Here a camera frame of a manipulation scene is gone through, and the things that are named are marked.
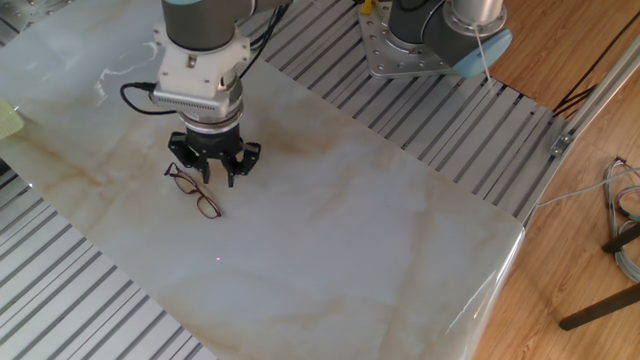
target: metal grating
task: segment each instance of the metal grating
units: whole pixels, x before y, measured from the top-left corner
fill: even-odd
[[[216,359],[13,171],[0,289],[0,359]]]
[[[241,31],[257,37],[269,17],[253,16]],[[262,57],[522,222],[562,161],[546,150],[565,120],[494,79],[373,79],[353,1],[295,3]]]
[[[67,3],[5,1],[0,47]],[[242,32],[257,37],[269,17]],[[562,161],[547,149],[564,119],[500,82],[373,79],[351,0],[296,2],[263,59],[525,223]],[[0,176],[0,289],[0,359],[215,359],[11,171]]]

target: white marble surface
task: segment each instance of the white marble surface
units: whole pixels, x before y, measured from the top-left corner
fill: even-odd
[[[521,225],[262,62],[262,158],[233,189],[212,163],[205,219],[163,176],[180,122],[117,95],[154,79],[159,4],[77,2],[0,52],[26,121],[0,157],[222,360],[470,358]]]

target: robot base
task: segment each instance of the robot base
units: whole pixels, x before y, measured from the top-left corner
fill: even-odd
[[[376,79],[452,74],[453,70],[424,45],[403,42],[389,30],[390,2],[375,2],[371,14],[358,11],[371,76]]]

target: table leg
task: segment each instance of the table leg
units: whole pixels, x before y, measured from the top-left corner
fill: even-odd
[[[628,230],[625,230],[622,234],[616,236],[614,239],[604,244],[602,250],[604,250],[604,252],[608,254],[613,254],[638,237],[640,237],[640,223],[633,225]]]
[[[560,321],[560,328],[565,331],[575,329],[639,301],[640,284],[636,284],[585,309],[582,309],[573,315],[567,316]]]

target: white cable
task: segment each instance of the white cable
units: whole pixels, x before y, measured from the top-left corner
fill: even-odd
[[[607,175],[606,175],[606,180],[613,180],[617,177],[616,176],[612,176],[614,169],[617,166],[622,165],[623,162],[620,160],[616,160],[616,162],[614,162],[610,167],[609,170],[607,170]],[[609,225],[611,227],[611,238],[614,239],[616,236],[618,236],[619,234],[621,234],[623,231],[627,230],[629,228],[630,225],[636,224],[635,221],[627,221],[624,224],[622,224],[622,226],[620,226],[620,228],[618,229],[618,225],[616,224],[616,207],[615,207],[615,203],[613,200],[613,193],[611,192],[611,182],[607,182],[605,184],[605,194],[607,196],[607,207],[609,208]],[[636,283],[640,283],[640,267],[638,267],[638,265],[636,265],[636,263],[633,262],[633,260],[631,260],[631,258],[629,258],[629,255],[627,254],[627,252],[624,249],[624,246],[620,249],[620,251],[617,251],[614,254],[614,258],[616,259],[616,263],[618,264],[618,267],[620,267],[620,270],[632,281],[636,282]]]
[[[489,84],[489,90],[493,94],[493,96],[497,96],[495,89],[493,86],[495,82],[491,79],[491,74],[489,74],[489,66],[487,65],[487,58],[484,56],[484,49],[482,48],[482,41],[480,41],[480,33],[478,32],[478,27],[480,25],[476,25],[473,27],[473,30],[476,32],[476,40],[478,40],[478,49],[480,49],[480,56],[482,57],[482,64],[484,65],[484,72],[487,74],[487,84]]]
[[[554,202],[556,202],[558,200],[562,200],[562,199],[565,199],[565,198],[568,198],[568,197],[571,197],[571,196],[574,196],[574,195],[579,195],[579,194],[582,194],[582,193],[586,193],[587,191],[591,191],[591,190],[597,189],[598,187],[600,187],[602,185],[605,185],[605,184],[608,184],[611,181],[613,181],[613,180],[615,180],[615,179],[617,179],[619,177],[622,177],[622,176],[625,176],[627,174],[631,174],[631,173],[634,173],[634,172],[640,172],[640,168],[634,168],[634,169],[630,169],[630,170],[627,170],[627,171],[623,171],[620,174],[616,174],[616,175],[614,175],[614,176],[612,176],[610,178],[602,180],[599,183],[591,185],[591,186],[589,186],[587,188],[576,190],[576,191],[570,192],[568,194],[560,195],[557,198],[553,198],[553,199],[551,199],[549,201],[543,202],[542,204],[538,204],[538,207],[547,206],[547,205],[549,205],[551,203],[554,203]]]

